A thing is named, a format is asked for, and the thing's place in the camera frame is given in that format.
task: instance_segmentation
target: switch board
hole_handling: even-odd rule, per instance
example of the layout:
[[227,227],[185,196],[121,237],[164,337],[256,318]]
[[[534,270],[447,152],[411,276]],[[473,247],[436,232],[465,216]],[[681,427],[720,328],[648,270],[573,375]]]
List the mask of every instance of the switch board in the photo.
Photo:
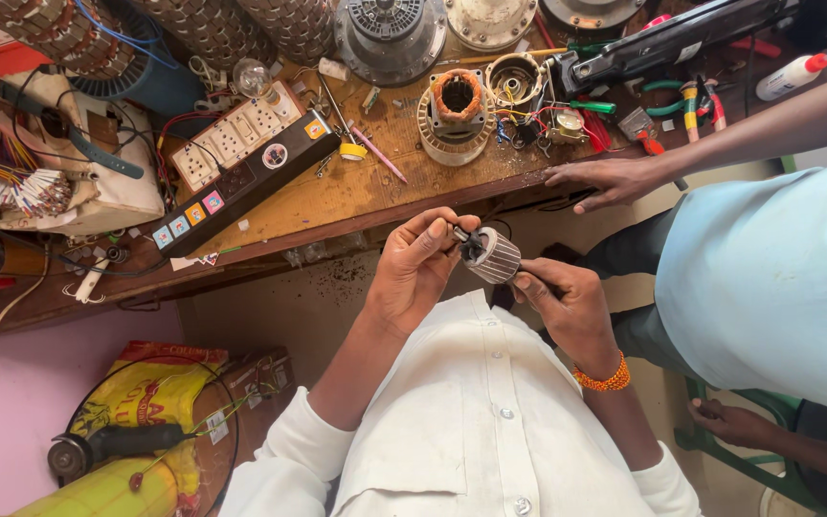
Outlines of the switch board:
[[247,159],[167,214],[152,233],[155,244],[164,257],[193,253],[339,146],[340,137],[314,110],[276,135],[271,131]]
[[231,169],[302,116],[303,109],[281,81],[273,83],[273,88],[283,100],[276,108],[264,100],[246,100],[171,155],[190,192],[219,177],[216,160]]

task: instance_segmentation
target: blue spool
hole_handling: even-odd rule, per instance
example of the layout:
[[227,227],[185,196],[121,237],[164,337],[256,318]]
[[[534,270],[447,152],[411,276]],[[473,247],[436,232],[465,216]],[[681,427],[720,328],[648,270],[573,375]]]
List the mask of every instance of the blue spool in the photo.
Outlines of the blue spool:
[[[105,2],[110,12],[121,20],[123,31],[137,40],[153,39],[156,34],[145,16],[124,0]],[[157,43],[149,52],[168,61]],[[130,64],[119,77],[109,80],[70,77],[72,86],[88,97],[98,100],[133,100],[144,107],[174,117],[193,111],[193,103],[206,95],[206,88],[187,66],[172,70],[155,58],[136,51]]]

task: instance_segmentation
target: shirt pocket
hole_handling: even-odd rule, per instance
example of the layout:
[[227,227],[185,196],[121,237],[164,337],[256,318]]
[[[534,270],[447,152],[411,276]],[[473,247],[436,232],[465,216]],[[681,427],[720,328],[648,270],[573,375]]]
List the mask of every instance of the shirt pocket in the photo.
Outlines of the shirt pocket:
[[332,515],[366,490],[467,493],[463,415],[457,382],[419,386],[383,411],[373,405],[347,455]]

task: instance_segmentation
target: orange thread bracelet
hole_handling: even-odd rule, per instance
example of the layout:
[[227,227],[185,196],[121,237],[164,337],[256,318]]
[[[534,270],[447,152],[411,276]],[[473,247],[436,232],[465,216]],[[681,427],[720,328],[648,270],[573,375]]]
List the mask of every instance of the orange thread bracelet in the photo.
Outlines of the orange thread bracelet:
[[624,361],[624,352],[620,351],[619,353],[621,354],[621,364],[617,367],[617,371],[610,379],[596,381],[589,377],[589,375],[583,373],[576,363],[573,364],[573,377],[576,378],[576,382],[580,383],[580,386],[595,391],[617,391],[626,388],[627,385],[630,384],[630,371],[627,370],[627,363]]

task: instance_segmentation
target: wooden workbench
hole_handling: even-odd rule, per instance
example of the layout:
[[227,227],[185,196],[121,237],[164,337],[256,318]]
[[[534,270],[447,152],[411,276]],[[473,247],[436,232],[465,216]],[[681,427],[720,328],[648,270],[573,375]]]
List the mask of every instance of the wooden workbench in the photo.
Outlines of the wooden workbench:
[[[552,37],[555,43],[559,39],[556,33],[552,33]],[[538,41],[533,48],[541,48],[537,43]],[[754,79],[764,77],[798,55],[786,45],[782,46],[785,47],[785,53],[777,60],[755,57]],[[711,77],[747,57],[747,51],[730,48],[706,49],[702,53],[706,55],[706,72]],[[476,54],[465,51],[450,35],[442,59],[462,55]],[[436,67],[434,72],[456,66]],[[291,69],[287,68],[281,76],[291,74]],[[652,71],[646,76],[651,79],[681,79],[682,75],[682,69],[669,67]],[[740,83],[720,94],[729,124],[743,118],[743,77],[744,70],[727,77],[726,81],[738,80]],[[299,76],[297,80],[304,81],[309,88],[317,89],[314,73]],[[95,297],[103,294],[105,301],[101,304],[82,305],[62,293],[65,285],[74,282],[77,286],[81,278],[69,274],[63,264],[57,262],[52,266],[51,275],[40,287],[11,310],[0,326],[0,331],[58,316],[89,315],[98,310],[114,308],[118,303],[122,303],[124,308],[146,302],[157,303],[268,276],[291,268],[279,256],[282,250],[358,230],[367,230],[369,246],[378,248],[380,241],[396,222],[434,206],[457,206],[462,213],[487,215],[489,212],[499,214],[518,210],[519,207],[541,207],[545,203],[561,202],[564,196],[581,186],[567,184],[553,189],[544,188],[541,171],[548,165],[580,159],[643,156],[642,148],[638,145],[599,155],[592,155],[591,146],[552,146],[551,159],[545,159],[544,154],[535,146],[515,151],[506,144],[499,146],[495,138],[492,138],[484,153],[471,164],[456,169],[445,168],[417,148],[419,137],[414,123],[414,109],[427,81],[428,76],[406,88],[383,89],[379,102],[367,115],[360,113],[359,104],[369,91],[368,85],[362,84],[358,79],[341,86],[337,80],[329,80],[328,83],[337,101],[343,102],[345,117],[357,121],[360,127],[368,128],[375,135],[373,143],[406,174],[410,182],[408,185],[399,182],[372,154],[355,164],[334,159],[323,178],[316,178],[313,170],[306,171],[252,210],[247,215],[250,224],[248,231],[241,232],[234,226],[213,239],[204,249],[237,247],[221,254],[215,266],[195,264],[173,271],[170,265],[165,265],[141,277],[106,275],[98,282],[94,292]],[[816,87],[825,82],[827,69],[810,86]],[[670,101],[671,96],[671,92],[658,92],[644,94],[640,100],[645,106],[653,106]],[[397,108],[392,100],[400,100],[402,107]],[[752,97],[751,112],[761,112],[774,104]],[[659,136],[667,149],[683,146],[687,142],[680,113],[675,122],[678,129]],[[616,133],[615,128],[611,127],[609,131],[615,141],[613,147],[626,146],[626,141]],[[701,136],[706,136],[711,131],[707,126],[702,127]],[[144,225],[143,230],[150,234],[151,226]],[[106,247],[109,243],[105,241],[100,244],[101,247]],[[132,256],[121,265],[111,266],[112,270],[141,270],[160,259],[155,244],[145,238],[131,239],[124,236],[119,244],[129,247]],[[0,291],[0,311],[34,280],[36,279],[20,279],[16,287]],[[75,287],[70,288],[70,292],[74,291]]]

